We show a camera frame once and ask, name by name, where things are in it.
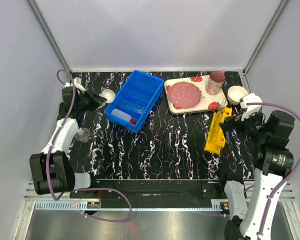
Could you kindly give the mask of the small white dish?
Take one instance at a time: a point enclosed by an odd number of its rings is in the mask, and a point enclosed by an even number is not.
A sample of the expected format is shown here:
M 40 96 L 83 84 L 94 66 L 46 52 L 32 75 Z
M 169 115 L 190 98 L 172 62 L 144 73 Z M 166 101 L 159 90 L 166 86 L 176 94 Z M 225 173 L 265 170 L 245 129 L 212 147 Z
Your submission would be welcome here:
M 116 94 L 110 89 L 105 89 L 101 92 L 100 96 L 106 99 L 106 103 L 110 104 L 115 100 Z

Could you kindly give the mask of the glass test tube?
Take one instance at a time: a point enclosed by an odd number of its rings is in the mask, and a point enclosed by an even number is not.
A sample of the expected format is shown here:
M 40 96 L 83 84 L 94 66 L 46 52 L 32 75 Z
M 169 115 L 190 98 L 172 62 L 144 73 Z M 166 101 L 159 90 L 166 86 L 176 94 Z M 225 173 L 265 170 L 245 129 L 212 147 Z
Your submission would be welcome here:
M 224 98 L 220 104 L 219 104 L 219 107 L 218 107 L 218 110 L 217 110 L 217 114 L 219 115 L 223 115 L 224 111 L 225 111 L 225 108 L 228 106 L 228 101 L 226 98 Z

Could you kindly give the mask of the yellow test tube rack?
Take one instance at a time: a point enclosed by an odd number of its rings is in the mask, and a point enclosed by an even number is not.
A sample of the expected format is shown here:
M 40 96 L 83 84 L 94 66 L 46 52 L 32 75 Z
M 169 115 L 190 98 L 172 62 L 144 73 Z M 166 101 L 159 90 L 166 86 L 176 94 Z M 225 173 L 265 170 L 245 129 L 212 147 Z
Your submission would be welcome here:
M 226 118 L 231 116 L 232 109 L 229 107 L 222 107 L 213 114 L 206 144 L 204 146 L 205 151 L 217 155 L 221 153 L 222 148 L 225 147 L 226 139 L 223 130 L 220 127 L 220 123 L 223 123 Z

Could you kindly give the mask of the white wash bottle red cap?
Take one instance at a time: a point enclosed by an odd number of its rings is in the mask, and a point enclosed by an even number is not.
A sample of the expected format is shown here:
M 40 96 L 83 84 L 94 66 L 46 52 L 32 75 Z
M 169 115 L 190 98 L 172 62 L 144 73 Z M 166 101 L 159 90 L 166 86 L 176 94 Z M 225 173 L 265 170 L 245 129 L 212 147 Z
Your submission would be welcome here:
M 133 125 L 135 125 L 137 123 L 137 121 L 135 119 L 132 118 L 131 115 L 129 115 L 128 113 L 118 109 L 118 108 L 114 108 L 111 112 L 111 114 L 121 120 L 124 120 L 128 123 L 131 123 Z

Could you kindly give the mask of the blue compartment bin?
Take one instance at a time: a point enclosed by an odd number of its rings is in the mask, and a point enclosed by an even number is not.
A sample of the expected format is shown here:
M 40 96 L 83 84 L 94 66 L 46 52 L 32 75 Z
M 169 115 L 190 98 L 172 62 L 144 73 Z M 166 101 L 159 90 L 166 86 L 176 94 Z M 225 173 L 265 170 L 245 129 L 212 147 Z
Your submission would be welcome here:
M 106 107 L 104 114 L 109 122 L 137 133 L 162 95 L 163 85 L 163 79 L 139 70 L 134 70 L 116 94 L 114 101 Z M 134 111 L 134 104 L 136 102 L 143 102 L 145 104 L 143 114 L 138 114 Z M 136 120 L 136 124 L 131 124 L 113 116 L 111 114 L 113 109 L 119 109 L 131 115 Z

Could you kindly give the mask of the glass flask with stopper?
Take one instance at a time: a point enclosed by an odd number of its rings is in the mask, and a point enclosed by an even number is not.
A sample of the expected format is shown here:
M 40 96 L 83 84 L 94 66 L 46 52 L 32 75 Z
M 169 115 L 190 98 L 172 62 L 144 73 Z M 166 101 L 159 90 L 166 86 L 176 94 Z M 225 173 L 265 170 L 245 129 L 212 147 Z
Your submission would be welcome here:
M 91 139 L 91 132 L 87 128 L 79 128 L 74 139 L 81 143 L 87 143 Z

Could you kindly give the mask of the small glass beaker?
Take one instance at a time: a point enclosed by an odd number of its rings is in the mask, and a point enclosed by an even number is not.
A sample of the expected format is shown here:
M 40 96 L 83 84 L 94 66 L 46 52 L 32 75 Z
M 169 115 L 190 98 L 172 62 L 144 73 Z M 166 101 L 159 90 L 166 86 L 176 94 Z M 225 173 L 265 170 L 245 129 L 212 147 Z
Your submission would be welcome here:
M 145 110 L 145 104 L 142 101 L 138 101 L 133 105 L 133 110 L 141 115 Z

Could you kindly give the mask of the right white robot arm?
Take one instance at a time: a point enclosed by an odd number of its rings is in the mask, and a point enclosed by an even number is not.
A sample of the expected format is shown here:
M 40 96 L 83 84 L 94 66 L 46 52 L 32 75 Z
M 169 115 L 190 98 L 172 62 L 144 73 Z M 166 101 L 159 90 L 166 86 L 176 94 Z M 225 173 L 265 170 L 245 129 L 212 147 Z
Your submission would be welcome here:
M 226 117 L 220 127 L 224 134 L 237 128 L 255 144 L 254 185 L 250 201 L 246 202 L 246 188 L 242 178 L 226 174 L 217 185 L 218 195 L 227 198 L 230 219 L 226 240 L 269 240 L 278 200 L 283 190 L 280 182 L 292 171 L 293 154 L 286 148 L 295 126 L 295 118 L 280 110 L 264 120 L 262 112 Z

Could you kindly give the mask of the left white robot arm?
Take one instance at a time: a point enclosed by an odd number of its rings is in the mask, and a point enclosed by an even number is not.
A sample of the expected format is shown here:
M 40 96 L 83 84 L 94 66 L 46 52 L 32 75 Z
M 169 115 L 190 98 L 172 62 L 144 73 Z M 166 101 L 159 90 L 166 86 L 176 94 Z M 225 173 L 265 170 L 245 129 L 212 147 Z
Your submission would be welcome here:
M 85 112 L 95 111 L 107 99 L 76 84 L 62 89 L 62 102 L 59 105 L 56 128 L 48 144 L 40 153 L 32 154 L 29 165 L 38 195 L 71 192 L 80 189 L 87 198 L 98 193 L 98 186 L 91 181 L 88 173 L 74 172 L 68 153 L 75 136 L 83 137 L 89 131 L 82 128 Z

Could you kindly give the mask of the strawberry print tray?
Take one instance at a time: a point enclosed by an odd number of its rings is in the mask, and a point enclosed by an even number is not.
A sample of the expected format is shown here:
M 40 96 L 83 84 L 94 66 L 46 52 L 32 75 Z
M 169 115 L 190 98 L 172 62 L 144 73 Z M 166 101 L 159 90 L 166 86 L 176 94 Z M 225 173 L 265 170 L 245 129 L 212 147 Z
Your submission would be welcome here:
M 169 111 L 174 115 L 218 110 L 228 102 L 223 90 L 212 95 L 206 92 L 210 76 L 169 79 L 164 82 Z

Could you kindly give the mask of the white ceramic bowl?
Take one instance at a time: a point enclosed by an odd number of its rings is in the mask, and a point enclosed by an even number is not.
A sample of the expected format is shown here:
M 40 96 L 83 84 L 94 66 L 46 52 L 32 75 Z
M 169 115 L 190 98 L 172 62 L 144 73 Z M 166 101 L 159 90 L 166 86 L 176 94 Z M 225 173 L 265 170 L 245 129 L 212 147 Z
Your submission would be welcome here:
M 240 103 L 240 99 L 248 94 L 248 91 L 244 87 L 235 85 L 228 89 L 227 99 L 230 104 L 238 105 Z

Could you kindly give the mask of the pink ghost print mug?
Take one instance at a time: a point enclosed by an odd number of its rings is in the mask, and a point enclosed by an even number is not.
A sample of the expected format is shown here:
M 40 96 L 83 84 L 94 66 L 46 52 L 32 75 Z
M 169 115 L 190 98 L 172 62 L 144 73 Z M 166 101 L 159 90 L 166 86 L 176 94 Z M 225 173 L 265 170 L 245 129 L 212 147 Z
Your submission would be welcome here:
M 220 90 L 226 80 L 225 72 L 226 72 L 225 70 L 213 71 L 209 75 L 209 78 L 205 85 L 205 91 L 208 94 L 217 95 L 220 92 Z

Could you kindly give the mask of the pink polka dot plate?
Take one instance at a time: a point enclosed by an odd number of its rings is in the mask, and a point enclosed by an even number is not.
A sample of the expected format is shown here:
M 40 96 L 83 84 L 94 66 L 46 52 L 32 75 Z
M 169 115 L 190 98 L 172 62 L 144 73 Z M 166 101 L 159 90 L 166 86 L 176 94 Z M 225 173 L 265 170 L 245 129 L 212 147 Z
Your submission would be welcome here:
M 171 103 L 181 109 L 194 108 L 202 98 L 201 90 L 193 83 L 185 81 L 173 84 L 167 93 Z

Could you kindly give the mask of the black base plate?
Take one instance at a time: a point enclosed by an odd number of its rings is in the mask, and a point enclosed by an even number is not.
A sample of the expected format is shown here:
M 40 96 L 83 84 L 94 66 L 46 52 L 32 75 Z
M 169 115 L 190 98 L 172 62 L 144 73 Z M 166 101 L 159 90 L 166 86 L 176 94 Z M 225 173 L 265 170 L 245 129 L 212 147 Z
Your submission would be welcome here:
M 212 209 L 213 200 L 225 200 L 226 194 L 218 180 L 99 180 L 93 187 L 102 188 L 99 194 L 96 190 L 79 191 L 69 194 L 71 199 L 95 200 L 101 197 L 103 209 L 128 208 L 127 202 L 118 193 L 123 193 L 132 208 L 140 209 Z

